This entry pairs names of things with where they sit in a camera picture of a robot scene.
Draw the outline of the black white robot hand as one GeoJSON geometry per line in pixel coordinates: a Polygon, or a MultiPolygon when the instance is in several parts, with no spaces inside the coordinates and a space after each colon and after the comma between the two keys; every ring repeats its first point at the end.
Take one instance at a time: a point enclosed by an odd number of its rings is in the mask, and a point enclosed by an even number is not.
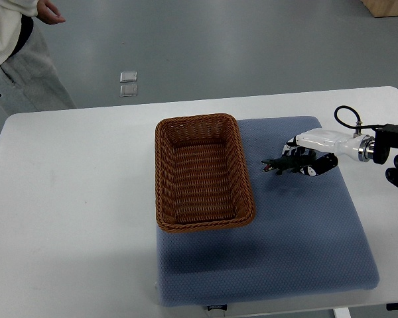
{"type": "Polygon", "coordinates": [[[366,134],[349,135],[322,128],[298,134],[284,145],[283,156],[297,156],[306,151],[317,151],[324,155],[309,164],[301,164],[299,172],[306,176],[319,176],[338,165],[339,156],[348,156],[359,162],[373,159],[375,138],[366,134]]]}

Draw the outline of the person's bare hand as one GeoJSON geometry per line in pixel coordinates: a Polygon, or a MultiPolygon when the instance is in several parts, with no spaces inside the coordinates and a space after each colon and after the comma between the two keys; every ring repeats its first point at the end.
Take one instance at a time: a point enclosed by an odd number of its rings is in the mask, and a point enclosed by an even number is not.
{"type": "Polygon", "coordinates": [[[66,19],[60,14],[58,7],[49,0],[38,0],[37,18],[47,25],[65,23],[66,19]]]}

